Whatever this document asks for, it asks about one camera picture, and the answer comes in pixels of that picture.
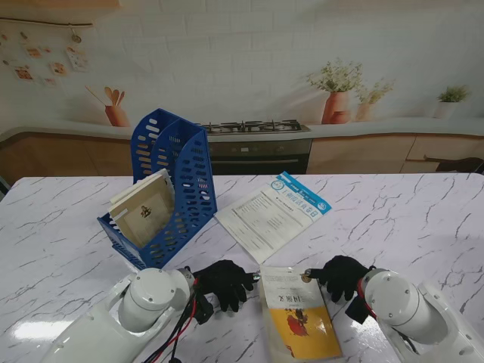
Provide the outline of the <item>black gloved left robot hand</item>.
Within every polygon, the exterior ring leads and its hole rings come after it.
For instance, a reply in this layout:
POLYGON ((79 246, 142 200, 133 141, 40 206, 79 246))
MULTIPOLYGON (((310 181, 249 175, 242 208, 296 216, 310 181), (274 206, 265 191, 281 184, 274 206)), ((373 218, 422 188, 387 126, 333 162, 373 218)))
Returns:
POLYGON ((253 273, 246 273, 227 259, 196 271, 194 277, 200 292, 203 295, 214 294, 223 312, 229 309, 238 312, 240 304, 247 301, 247 291, 252 291, 256 283, 253 273))

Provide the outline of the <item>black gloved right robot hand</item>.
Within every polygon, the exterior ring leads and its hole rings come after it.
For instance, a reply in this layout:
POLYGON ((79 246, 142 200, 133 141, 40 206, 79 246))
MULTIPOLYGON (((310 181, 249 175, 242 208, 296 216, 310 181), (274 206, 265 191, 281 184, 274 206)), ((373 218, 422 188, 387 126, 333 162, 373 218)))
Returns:
POLYGON ((358 282, 370 271, 352 257, 338 255, 325 263, 323 268, 309 268, 307 278, 316 279, 326 287, 334 303, 343 297, 350 301, 357 290, 358 282))

